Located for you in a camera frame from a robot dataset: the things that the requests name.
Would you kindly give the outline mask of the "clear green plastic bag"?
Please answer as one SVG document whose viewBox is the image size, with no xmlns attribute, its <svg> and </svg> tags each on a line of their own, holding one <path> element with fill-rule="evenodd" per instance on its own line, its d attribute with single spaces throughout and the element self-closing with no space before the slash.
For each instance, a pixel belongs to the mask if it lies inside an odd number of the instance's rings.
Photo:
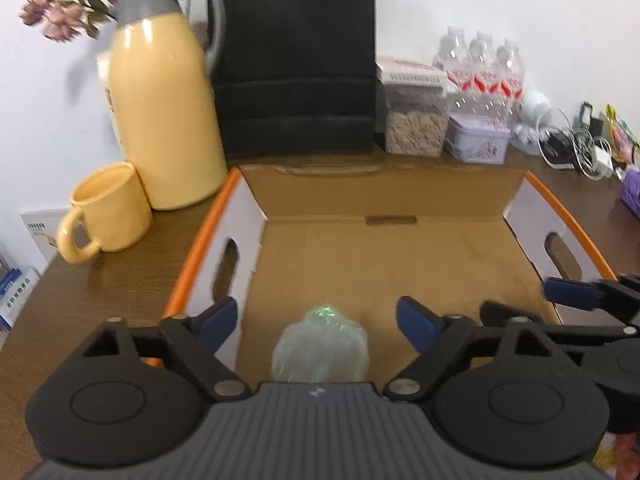
<svg viewBox="0 0 640 480">
<path fill-rule="evenodd" d="M 308 311 L 274 347 L 274 382 L 363 382 L 369 370 L 367 332 L 331 306 Z"/>
</svg>

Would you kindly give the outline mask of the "red cardboard pumpkin box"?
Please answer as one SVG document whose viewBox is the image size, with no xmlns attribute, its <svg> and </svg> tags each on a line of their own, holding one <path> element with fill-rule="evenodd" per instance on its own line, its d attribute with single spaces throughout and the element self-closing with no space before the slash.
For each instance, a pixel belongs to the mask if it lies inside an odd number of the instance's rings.
<svg viewBox="0 0 640 480">
<path fill-rule="evenodd" d="M 439 314 L 476 318 L 496 300 L 568 325 L 608 325 L 602 312 L 550 304 L 564 242 L 586 281 L 612 268 L 562 203 L 529 171 L 506 166 L 232 170 L 195 237 L 167 315 L 214 301 L 224 254 L 236 253 L 228 293 L 239 325 L 217 356 L 246 382 L 267 380 L 283 331 L 334 307 L 369 341 L 370 382 L 384 385 L 416 355 L 396 324 L 410 296 Z"/>
</svg>

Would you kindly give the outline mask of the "purple packet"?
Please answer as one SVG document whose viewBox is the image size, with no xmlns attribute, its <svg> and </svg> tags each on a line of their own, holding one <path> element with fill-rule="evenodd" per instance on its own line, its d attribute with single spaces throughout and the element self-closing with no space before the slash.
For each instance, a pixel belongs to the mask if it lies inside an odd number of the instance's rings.
<svg viewBox="0 0 640 480">
<path fill-rule="evenodd" d="M 620 200 L 640 219 L 640 171 L 628 170 L 620 187 Z"/>
</svg>

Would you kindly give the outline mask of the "middle water bottle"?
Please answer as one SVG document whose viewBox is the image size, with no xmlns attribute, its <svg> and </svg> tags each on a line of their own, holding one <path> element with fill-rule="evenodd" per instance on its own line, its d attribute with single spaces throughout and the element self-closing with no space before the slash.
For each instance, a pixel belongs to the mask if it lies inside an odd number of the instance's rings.
<svg viewBox="0 0 640 480">
<path fill-rule="evenodd" d="M 477 113 L 497 118 L 500 74 L 492 36 L 487 32 L 477 32 L 469 44 L 469 54 L 473 65 L 473 90 Z"/>
</svg>

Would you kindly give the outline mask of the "clear seed storage container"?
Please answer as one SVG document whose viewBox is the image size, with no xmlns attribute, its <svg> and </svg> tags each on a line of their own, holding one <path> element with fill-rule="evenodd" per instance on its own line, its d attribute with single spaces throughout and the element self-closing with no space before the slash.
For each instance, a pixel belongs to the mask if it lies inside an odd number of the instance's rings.
<svg viewBox="0 0 640 480">
<path fill-rule="evenodd" d="M 449 119 L 444 87 L 389 84 L 385 96 L 385 151 L 396 155 L 439 157 Z"/>
</svg>

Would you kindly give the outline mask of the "right water bottle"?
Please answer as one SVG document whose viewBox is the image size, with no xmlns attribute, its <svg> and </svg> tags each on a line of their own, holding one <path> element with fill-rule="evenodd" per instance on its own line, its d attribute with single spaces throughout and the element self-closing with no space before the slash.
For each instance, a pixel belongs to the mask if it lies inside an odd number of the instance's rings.
<svg viewBox="0 0 640 480">
<path fill-rule="evenodd" d="M 526 70 L 520 47 L 514 40 L 505 39 L 503 45 L 498 47 L 497 60 L 500 75 L 499 93 L 504 101 L 503 120 L 507 124 L 522 97 Z"/>
</svg>

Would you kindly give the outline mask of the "white decorated tin box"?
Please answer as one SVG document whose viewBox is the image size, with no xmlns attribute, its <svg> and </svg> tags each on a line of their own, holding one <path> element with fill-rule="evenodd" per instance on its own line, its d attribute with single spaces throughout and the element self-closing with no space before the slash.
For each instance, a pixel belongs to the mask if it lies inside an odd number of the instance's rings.
<svg viewBox="0 0 640 480">
<path fill-rule="evenodd" d="M 445 148 L 459 162 L 503 165 L 510 139 L 511 131 L 497 119 L 452 113 Z"/>
</svg>

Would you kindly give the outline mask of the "left water bottle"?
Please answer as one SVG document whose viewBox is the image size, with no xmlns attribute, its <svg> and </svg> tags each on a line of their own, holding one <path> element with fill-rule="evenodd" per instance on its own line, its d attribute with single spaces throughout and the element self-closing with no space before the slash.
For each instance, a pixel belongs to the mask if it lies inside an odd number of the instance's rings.
<svg viewBox="0 0 640 480">
<path fill-rule="evenodd" d="M 472 58 L 462 28 L 449 26 L 446 34 L 440 37 L 434 64 L 447 74 L 448 80 L 457 89 L 452 110 L 458 113 L 469 113 L 472 110 L 471 91 L 474 73 Z"/>
</svg>

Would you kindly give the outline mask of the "milk carton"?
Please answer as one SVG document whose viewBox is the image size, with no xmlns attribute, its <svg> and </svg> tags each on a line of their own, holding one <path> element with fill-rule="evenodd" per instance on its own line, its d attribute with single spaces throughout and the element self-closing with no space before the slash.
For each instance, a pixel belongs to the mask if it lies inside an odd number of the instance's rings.
<svg viewBox="0 0 640 480">
<path fill-rule="evenodd" d="M 122 144 L 122 139 L 120 138 L 119 130 L 117 127 L 117 120 L 115 117 L 114 107 L 112 103 L 111 90 L 110 90 L 110 66 L 111 66 L 111 52 L 104 51 L 101 52 L 96 57 L 96 72 L 98 73 L 98 78 L 100 83 L 102 84 L 104 98 L 108 110 L 108 116 L 110 116 L 110 121 L 112 125 L 112 129 L 114 132 L 114 136 L 116 138 L 118 147 L 122 154 L 125 154 L 124 144 Z"/>
</svg>

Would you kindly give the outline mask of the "white flat box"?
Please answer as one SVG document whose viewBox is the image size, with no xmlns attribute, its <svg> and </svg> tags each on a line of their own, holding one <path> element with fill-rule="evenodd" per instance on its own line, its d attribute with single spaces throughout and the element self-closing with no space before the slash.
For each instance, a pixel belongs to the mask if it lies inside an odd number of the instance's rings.
<svg viewBox="0 0 640 480">
<path fill-rule="evenodd" d="M 378 56 L 376 73 L 383 86 L 429 88 L 439 90 L 442 96 L 448 94 L 447 74 L 428 64 Z"/>
</svg>

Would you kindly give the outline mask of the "water bottle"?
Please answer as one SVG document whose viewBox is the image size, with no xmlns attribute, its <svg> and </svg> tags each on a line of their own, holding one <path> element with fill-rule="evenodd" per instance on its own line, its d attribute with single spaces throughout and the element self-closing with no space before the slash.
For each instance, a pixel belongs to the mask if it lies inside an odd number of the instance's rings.
<svg viewBox="0 0 640 480">
<path fill-rule="evenodd" d="M 473 65 L 473 90 L 477 113 L 497 118 L 500 74 L 492 36 L 487 32 L 477 32 L 469 44 L 469 54 Z"/>
<path fill-rule="evenodd" d="M 452 110 L 458 113 L 469 113 L 472 110 L 471 91 L 474 73 L 472 58 L 462 28 L 449 26 L 446 34 L 440 37 L 434 64 L 447 74 L 448 80 L 457 89 Z"/>
<path fill-rule="evenodd" d="M 520 47 L 514 40 L 505 39 L 503 45 L 498 47 L 497 60 L 500 75 L 499 93 L 504 101 L 503 120 L 507 124 L 522 97 L 526 70 Z"/>
</svg>

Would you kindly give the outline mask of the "yellow thermos jug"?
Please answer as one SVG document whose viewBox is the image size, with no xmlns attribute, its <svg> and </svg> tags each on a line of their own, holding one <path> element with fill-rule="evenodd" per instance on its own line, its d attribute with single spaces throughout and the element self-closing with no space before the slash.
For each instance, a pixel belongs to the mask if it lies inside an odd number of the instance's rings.
<svg viewBox="0 0 640 480">
<path fill-rule="evenodd" d="M 117 132 L 151 206 L 180 209 L 227 175 L 210 77 L 226 34 L 224 0 L 201 47 L 179 0 L 118 0 L 108 73 Z"/>
</svg>

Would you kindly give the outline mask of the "white round robot figurine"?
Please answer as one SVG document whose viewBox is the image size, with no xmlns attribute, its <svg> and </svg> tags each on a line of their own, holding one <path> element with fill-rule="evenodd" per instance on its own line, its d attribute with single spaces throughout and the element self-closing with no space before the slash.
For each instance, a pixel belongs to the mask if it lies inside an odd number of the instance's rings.
<svg viewBox="0 0 640 480">
<path fill-rule="evenodd" d="M 538 128 L 544 124 L 551 110 L 551 102 L 542 92 L 524 91 L 518 107 L 518 120 L 512 132 L 511 144 L 514 148 L 527 155 L 540 154 Z"/>
</svg>

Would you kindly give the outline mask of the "white booklet on left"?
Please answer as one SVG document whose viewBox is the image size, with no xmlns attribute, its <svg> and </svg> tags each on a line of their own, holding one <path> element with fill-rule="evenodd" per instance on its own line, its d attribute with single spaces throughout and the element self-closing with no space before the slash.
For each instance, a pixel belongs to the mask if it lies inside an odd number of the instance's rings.
<svg viewBox="0 0 640 480">
<path fill-rule="evenodd" d="M 21 212 L 21 219 L 28 229 L 46 263 L 50 263 L 58 254 L 58 224 L 67 214 L 68 208 L 53 207 L 29 209 Z"/>
</svg>

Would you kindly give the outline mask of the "colourful snack packets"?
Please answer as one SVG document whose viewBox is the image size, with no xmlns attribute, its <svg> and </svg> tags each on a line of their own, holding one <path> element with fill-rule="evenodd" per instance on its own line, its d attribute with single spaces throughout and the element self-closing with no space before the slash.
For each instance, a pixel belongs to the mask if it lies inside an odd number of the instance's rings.
<svg viewBox="0 0 640 480">
<path fill-rule="evenodd" d="M 639 166 L 639 139 L 631 132 L 626 122 L 620 118 L 616 109 L 608 104 L 605 107 L 606 123 L 612 155 L 616 162 L 630 166 Z"/>
</svg>

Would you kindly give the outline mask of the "yellow ceramic mug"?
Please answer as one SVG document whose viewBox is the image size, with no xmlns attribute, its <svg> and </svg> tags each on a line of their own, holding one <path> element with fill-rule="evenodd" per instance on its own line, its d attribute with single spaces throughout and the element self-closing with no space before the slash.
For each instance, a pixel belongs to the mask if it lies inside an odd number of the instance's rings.
<svg viewBox="0 0 640 480">
<path fill-rule="evenodd" d="M 99 252 L 119 252 L 141 240 L 152 220 L 136 168 L 114 162 L 74 189 L 70 211 L 58 224 L 58 252 L 71 264 L 85 263 Z"/>
</svg>

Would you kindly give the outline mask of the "black paper shopping bag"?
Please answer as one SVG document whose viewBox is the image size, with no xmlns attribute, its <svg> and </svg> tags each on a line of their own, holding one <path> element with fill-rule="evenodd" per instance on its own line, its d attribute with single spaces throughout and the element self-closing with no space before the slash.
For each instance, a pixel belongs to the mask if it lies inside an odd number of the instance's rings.
<svg viewBox="0 0 640 480">
<path fill-rule="evenodd" d="M 212 77 L 229 157 L 367 153 L 376 118 L 375 0 L 224 0 Z"/>
</svg>

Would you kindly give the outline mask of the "dried pink flower bouquet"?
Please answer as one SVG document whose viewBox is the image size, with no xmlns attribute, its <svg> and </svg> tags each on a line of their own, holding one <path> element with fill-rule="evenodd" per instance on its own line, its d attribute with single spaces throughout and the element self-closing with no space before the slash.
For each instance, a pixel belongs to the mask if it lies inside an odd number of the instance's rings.
<svg viewBox="0 0 640 480">
<path fill-rule="evenodd" d="M 25 0 L 20 20 L 28 27 L 41 26 L 47 39 L 65 44 L 81 34 L 96 39 L 100 25 L 114 21 L 118 0 Z"/>
</svg>

